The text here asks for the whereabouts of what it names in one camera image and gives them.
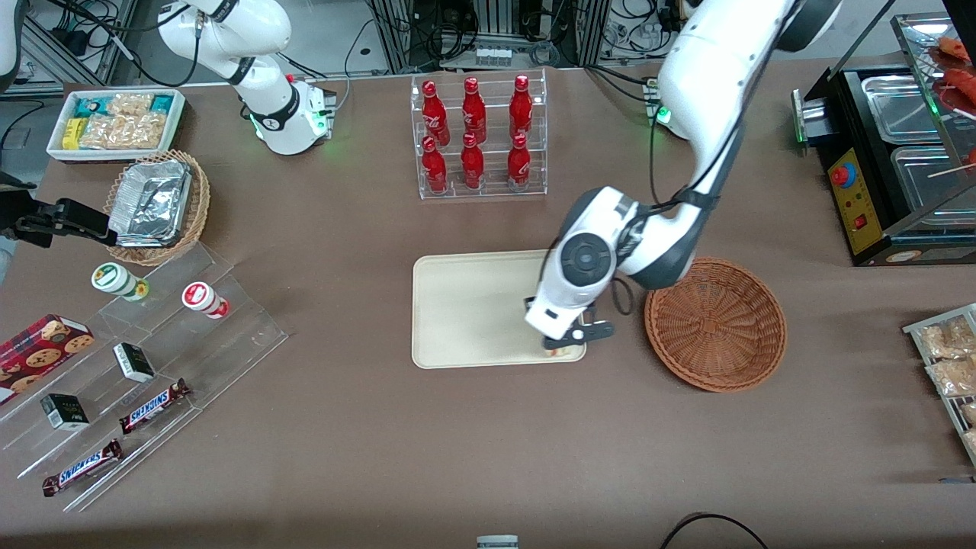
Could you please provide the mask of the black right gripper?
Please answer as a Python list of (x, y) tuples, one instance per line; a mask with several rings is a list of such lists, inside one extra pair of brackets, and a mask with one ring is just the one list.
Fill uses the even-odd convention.
[(51, 247), (53, 234), (94, 241), (116, 241), (111, 217), (78, 201), (60, 198), (56, 204), (36, 201), (34, 183), (1, 173), (1, 230), (10, 240)]

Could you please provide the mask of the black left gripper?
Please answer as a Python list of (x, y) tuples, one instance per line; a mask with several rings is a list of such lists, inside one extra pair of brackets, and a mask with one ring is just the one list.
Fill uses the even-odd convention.
[[(530, 319), (530, 312), (539, 303), (538, 313), (543, 323), (542, 327), (537, 327)], [(592, 340), (590, 325), (583, 321), (587, 313), (592, 312), (592, 303), (586, 303), (582, 307), (562, 307), (548, 302), (546, 299), (539, 300), (539, 296), (526, 297), (523, 299), (526, 312), (526, 321), (541, 334), (541, 344), (547, 350), (556, 348), (566, 348), (569, 346), (581, 346)]]

